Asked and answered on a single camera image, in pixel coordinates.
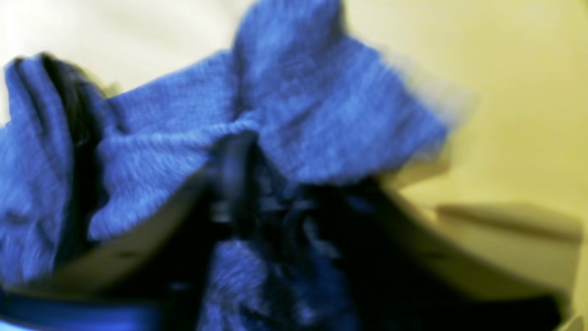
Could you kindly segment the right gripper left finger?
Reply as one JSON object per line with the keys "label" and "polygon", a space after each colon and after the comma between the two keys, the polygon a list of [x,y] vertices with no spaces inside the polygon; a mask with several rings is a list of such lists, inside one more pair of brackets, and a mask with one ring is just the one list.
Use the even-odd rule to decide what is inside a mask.
{"label": "right gripper left finger", "polygon": [[214,246],[255,210],[257,135],[229,135],[149,219],[44,277],[1,291],[3,331],[194,331]]}

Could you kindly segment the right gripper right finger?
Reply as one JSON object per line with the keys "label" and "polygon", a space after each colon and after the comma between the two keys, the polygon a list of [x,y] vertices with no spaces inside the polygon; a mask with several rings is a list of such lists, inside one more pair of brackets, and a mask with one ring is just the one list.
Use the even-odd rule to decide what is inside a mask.
{"label": "right gripper right finger", "polygon": [[560,331],[579,220],[521,201],[424,209],[374,180],[310,186],[366,331]]}

